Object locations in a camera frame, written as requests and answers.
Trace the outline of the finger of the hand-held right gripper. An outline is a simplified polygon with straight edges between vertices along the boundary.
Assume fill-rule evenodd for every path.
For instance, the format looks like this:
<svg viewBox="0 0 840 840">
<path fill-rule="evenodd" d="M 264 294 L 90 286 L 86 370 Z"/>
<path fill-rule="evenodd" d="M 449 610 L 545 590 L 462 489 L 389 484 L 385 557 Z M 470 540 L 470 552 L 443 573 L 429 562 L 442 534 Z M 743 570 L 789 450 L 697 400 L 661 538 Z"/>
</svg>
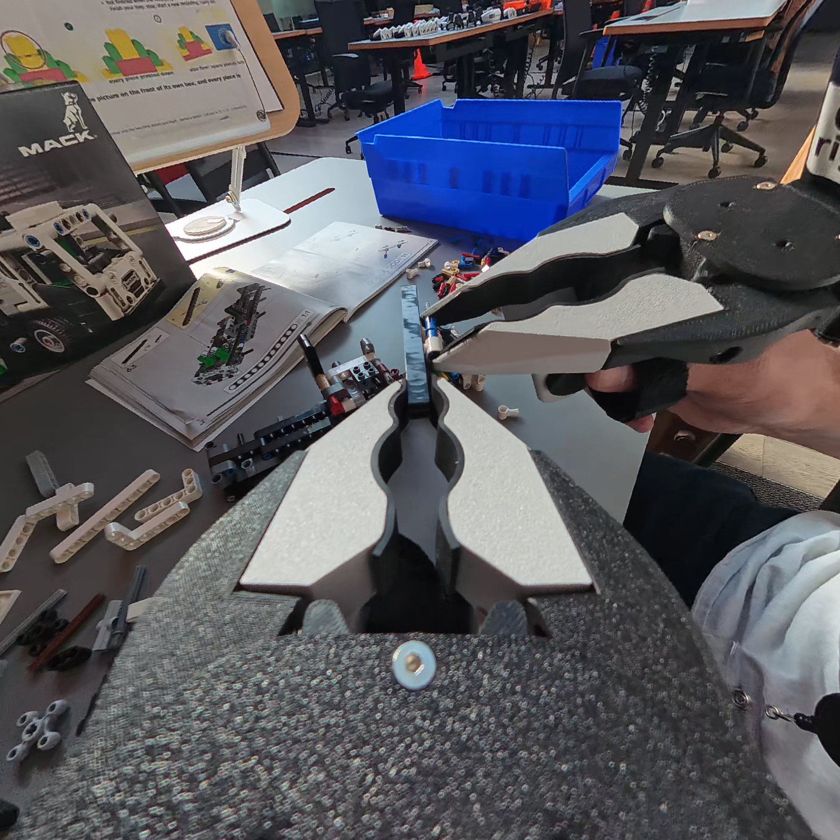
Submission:
<svg viewBox="0 0 840 840">
<path fill-rule="evenodd" d="M 647 243 L 664 213 L 619 213 L 536 237 L 425 311 L 438 327 L 495 309 L 522 308 L 556 291 L 596 291 L 585 301 L 549 301 L 533 314 L 478 327 L 668 327 L 669 231 Z"/>
<path fill-rule="evenodd" d="M 605 365 L 615 340 L 722 310 L 701 284 L 653 273 L 600 300 L 489 322 L 442 352 L 433 367 L 483 375 L 592 373 Z"/>
</svg>

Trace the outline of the long black lego beam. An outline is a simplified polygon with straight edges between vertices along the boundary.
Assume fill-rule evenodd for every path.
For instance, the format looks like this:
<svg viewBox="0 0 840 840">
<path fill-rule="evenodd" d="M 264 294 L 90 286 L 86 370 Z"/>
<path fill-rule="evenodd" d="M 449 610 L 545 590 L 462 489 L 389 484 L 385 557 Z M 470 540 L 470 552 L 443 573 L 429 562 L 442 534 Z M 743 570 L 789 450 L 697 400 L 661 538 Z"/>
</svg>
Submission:
<svg viewBox="0 0 840 840">
<path fill-rule="evenodd" d="M 415 286 L 403 286 L 401 300 L 407 411 L 411 418 L 427 417 L 431 397 L 424 353 L 424 331 Z"/>
</svg>

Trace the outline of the lego instruction booklet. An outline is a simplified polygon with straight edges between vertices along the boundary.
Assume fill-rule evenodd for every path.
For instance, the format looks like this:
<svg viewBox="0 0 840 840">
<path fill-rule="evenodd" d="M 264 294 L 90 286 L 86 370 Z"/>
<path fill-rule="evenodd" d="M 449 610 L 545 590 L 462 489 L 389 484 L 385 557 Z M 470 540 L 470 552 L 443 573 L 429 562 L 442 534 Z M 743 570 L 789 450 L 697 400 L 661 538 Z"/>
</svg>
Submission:
<svg viewBox="0 0 840 840">
<path fill-rule="evenodd" d="M 250 274 L 209 270 L 87 383 L 198 450 L 302 360 L 301 334 L 319 342 L 437 246 L 335 222 Z"/>
</svg>

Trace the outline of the grey lego connector piece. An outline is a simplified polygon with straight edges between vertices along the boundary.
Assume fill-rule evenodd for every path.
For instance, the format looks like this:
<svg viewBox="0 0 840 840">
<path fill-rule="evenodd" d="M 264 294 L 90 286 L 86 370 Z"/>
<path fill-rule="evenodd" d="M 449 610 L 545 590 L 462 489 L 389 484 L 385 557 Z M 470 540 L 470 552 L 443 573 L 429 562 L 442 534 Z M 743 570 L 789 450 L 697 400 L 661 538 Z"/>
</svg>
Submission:
<svg viewBox="0 0 840 840">
<path fill-rule="evenodd" d="M 147 579 L 147 567 L 137 565 L 126 595 L 121 600 L 111 601 L 104 617 L 97 624 L 98 634 L 91 648 L 92 653 L 116 652 L 121 648 L 129 631 L 130 608 L 140 600 Z"/>
</svg>

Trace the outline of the white angled lego beam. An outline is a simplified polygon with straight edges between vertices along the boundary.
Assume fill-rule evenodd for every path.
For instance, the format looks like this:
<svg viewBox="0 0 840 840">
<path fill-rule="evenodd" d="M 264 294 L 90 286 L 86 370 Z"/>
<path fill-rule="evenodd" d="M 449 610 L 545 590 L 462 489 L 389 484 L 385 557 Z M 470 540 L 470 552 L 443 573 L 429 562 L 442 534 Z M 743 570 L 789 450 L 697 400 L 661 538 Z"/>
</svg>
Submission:
<svg viewBox="0 0 840 840">
<path fill-rule="evenodd" d="M 79 524 L 78 504 L 92 497 L 94 492 L 95 486 L 91 482 L 68 483 L 60 486 L 53 496 L 28 507 L 15 519 L 1 543 L 1 572 L 13 569 L 38 522 L 55 517 L 60 531 L 75 528 Z"/>
</svg>

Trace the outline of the dark red lego axle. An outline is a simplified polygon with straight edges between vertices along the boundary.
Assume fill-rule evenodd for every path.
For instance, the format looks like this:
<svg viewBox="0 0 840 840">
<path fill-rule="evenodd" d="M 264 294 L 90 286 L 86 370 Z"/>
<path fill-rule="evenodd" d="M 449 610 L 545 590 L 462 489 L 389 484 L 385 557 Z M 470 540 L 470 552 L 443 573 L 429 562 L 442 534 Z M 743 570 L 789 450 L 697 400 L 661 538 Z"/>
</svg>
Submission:
<svg viewBox="0 0 840 840">
<path fill-rule="evenodd" d="M 33 674 L 39 672 L 60 651 L 62 646 L 91 618 L 93 613 L 104 603 L 105 598 L 106 596 L 103 592 L 95 594 L 89 603 L 69 621 L 65 628 L 54 636 L 40 655 L 27 666 L 27 671 Z"/>
</svg>

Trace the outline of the short grey lego beam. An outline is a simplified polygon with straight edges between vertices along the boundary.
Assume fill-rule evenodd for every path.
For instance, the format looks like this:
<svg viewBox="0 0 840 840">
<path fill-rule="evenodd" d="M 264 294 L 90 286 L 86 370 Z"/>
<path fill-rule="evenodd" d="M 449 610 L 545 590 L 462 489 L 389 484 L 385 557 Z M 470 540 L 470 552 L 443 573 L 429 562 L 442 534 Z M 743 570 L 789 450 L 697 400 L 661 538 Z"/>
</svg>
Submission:
<svg viewBox="0 0 840 840">
<path fill-rule="evenodd" d="M 45 454 L 33 451 L 25 457 L 25 462 L 42 498 L 53 497 L 60 484 Z"/>
</svg>

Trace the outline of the grey lego axle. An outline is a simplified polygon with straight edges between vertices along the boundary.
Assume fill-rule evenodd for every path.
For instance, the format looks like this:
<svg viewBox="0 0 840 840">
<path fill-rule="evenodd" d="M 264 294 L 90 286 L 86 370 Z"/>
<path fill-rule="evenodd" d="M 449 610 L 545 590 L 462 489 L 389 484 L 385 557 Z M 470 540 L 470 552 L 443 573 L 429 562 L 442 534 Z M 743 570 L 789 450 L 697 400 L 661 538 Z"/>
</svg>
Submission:
<svg viewBox="0 0 840 840">
<path fill-rule="evenodd" d="M 67 596 L 67 591 L 64 589 L 57 589 L 49 597 L 47 597 L 33 612 L 31 612 L 21 623 L 3 638 L 1 642 L 1 658 L 5 656 L 8 650 L 16 644 L 19 636 L 27 632 L 33 625 L 37 623 L 42 614 L 46 613 L 58 603 L 60 603 Z"/>
</svg>

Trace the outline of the grey cross lego connector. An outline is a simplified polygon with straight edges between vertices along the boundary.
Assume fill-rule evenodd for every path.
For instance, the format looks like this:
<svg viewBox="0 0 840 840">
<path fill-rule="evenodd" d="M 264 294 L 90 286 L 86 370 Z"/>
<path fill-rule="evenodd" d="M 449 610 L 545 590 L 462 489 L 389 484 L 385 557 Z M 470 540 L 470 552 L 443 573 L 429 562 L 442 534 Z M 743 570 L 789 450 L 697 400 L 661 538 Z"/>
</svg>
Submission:
<svg viewBox="0 0 840 840">
<path fill-rule="evenodd" d="M 70 708 L 67 699 L 54 700 L 44 711 L 31 710 L 21 715 L 16 725 L 21 730 L 20 740 L 6 755 L 8 763 L 21 763 L 34 751 L 56 749 L 63 736 L 57 726 Z"/>
</svg>

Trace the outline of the person's right hand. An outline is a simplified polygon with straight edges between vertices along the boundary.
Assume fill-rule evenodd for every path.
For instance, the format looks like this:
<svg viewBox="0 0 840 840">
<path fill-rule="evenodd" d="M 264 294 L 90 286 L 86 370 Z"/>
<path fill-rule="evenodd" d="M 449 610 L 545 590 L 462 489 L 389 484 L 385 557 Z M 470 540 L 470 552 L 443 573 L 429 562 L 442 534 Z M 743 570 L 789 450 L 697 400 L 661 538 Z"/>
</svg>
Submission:
<svg viewBox="0 0 840 840">
<path fill-rule="evenodd" d="M 839 350 L 811 331 L 740 364 L 692 364 L 670 411 L 718 434 L 759 434 L 839 457 Z"/>
</svg>

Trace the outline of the black office chair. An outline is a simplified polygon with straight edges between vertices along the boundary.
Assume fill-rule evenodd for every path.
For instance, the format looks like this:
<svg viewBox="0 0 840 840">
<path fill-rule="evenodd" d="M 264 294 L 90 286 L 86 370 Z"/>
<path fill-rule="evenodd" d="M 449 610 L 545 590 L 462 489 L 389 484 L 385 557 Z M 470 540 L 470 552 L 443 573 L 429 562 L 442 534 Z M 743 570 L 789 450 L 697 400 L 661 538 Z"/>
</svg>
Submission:
<svg viewBox="0 0 840 840">
<path fill-rule="evenodd" d="M 416 38 L 388 38 L 370 42 L 364 36 L 360 9 L 356 2 L 315 2 L 322 30 L 321 42 L 328 55 L 333 76 L 336 105 L 345 119 L 350 111 L 360 111 L 378 123 L 406 109 L 406 77 L 403 68 L 423 42 Z M 373 82 L 371 56 L 382 58 L 389 79 Z"/>
<path fill-rule="evenodd" d="M 764 166 L 764 147 L 745 139 L 742 132 L 760 110 L 778 101 L 803 27 L 820 5 L 817 1 L 787 2 L 780 19 L 759 38 L 714 48 L 689 85 L 689 104 L 696 109 L 695 118 L 687 131 L 668 137 L 652 160 L 652 167 L 661 167 L 665 155 L 678 149 L 699 149 L 710 152 L 708 177 L 714 179 L 721 173 L 721 153 L 735 146 L 756 153 L 753 167 Z"/>
<path fill-rule="evenodd" d="M 645 70 L 634 64 L 588 68 L 601 37 L 593 28 L 589 1 L 563 1 L 563 54 L 552 89 L 552 99 L 632 100 L 641 90 Z"/>
</svg>

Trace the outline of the wood-edged grey table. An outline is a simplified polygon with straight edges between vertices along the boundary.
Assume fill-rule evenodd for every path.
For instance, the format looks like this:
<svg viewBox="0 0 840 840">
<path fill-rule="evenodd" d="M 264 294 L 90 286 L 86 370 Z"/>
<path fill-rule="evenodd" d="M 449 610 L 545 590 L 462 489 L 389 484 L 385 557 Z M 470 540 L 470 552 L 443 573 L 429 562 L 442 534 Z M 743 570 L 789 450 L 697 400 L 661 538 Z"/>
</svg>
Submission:
<svg viewBox="0 0 840 840">
<path fill-rule="evenodd" d="M 493 24 L 437 31 L 431 35 L 411 38 L 389 38 L 361 40 L 349 43 L 349 51 L 355 54 L 374 53 L 381 58 L 383 66 L 392 79 L 394 112 L 405 111 L 405 86 L 400 64 L 413 57 L 421 49 L 437 49 L 444 60 L 456 61 L 456 82 L 459 98 L 477 98 L 474 55 L 494 46 L 511 46 L 511 70 L 502 80 L 503 97 L 520 99 L 523 96 L 527 71 L 525 69 L 529 38 L 531 34 L 549 27 L 555 34 L 561 28 L 562 13 L 549 8 L 525 14 L 512 19 L 502 19 Z"/>
<path fill-rule="evenodd" d="M 626 173 L 612 176 L 609 183 L 639 188 L 665 186 L 664 182 L 646 181 L 643 169 L 685 49 L 729 38 L 741 40 L 754 33 L 762 38 L 784 5 L 784 1 L 680 2 L 605 25 L 602 36 L 612 45 L 633 44 L 654 50 L 646 111 L 633 142 L 633 155 Z"/>
</svg>

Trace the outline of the dark red tape strip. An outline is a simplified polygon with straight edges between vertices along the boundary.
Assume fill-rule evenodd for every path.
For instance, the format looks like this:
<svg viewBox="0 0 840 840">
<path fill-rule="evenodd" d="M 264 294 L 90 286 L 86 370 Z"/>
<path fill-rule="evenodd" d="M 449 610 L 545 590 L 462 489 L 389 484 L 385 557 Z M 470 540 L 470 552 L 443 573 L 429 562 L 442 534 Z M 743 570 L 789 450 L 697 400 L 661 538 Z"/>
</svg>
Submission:
<svg viewBox="0 0 840 840">
<path fill-rule="evenodd" d="M 329 194 L 333 193 L 334 190 L 335 190 L 334 187 L 327 187 L 325 189 L 322 189 L 321 191 L 316 192 L 314 194 L 311 194 L 307 198 L 305 198 L 305 199 L 287 207 L 283 212 L 285 214 L 288 214 L 288 215 L 294 214 L 295 212 L 301 210 L 302 208 L 307 207 L 307 206 L 317 202 L 318 200 L 324 198 L 325 196 L 328 196 Z"/>
</svg>

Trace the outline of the person's pale shirt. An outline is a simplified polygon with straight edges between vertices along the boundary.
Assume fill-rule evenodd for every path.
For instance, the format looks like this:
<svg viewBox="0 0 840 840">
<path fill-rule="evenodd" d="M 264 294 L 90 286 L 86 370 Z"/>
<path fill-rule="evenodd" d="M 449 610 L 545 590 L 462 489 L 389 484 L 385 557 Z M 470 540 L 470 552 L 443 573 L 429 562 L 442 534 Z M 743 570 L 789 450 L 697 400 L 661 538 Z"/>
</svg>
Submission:
<svg viewBox="0 0 840 840">
<path fill-rule="evenodd" d="M 839 837 L 839 769 L 815 734 L 768 711 L 813 713 L 838 693 L 839 525 L 797 514 L 741 543 L 711 571 L 692 615 L 788 800 L 820 838 Z"/>
</svg>

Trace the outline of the white board stand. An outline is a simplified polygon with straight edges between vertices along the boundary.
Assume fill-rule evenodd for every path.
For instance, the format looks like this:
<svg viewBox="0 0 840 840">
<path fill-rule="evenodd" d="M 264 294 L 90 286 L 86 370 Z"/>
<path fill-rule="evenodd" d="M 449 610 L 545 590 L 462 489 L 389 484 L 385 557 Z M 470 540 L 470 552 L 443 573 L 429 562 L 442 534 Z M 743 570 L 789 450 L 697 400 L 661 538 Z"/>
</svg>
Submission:
<svg viewBox="0 0 840 840">
<path fill-rule="evenodd" d="M 255 198 L 243 197 L 246 159 L 244 145 L 232 149 L 229 184 L 222 201 L 165 226 L 187 262 L 274 233 L 291 221 L 288 213 Z"/>
</svg>

